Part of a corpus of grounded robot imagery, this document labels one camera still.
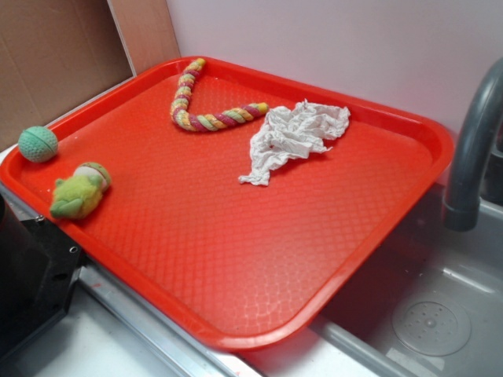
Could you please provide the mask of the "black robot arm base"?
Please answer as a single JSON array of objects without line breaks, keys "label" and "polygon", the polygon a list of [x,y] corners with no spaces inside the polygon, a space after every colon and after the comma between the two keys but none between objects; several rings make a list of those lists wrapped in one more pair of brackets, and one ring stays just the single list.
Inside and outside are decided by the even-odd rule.
[{"label": "black robot arm base", "polygon": [[83,251],[54,223],[1,199],[1,361],[66,316]]}]

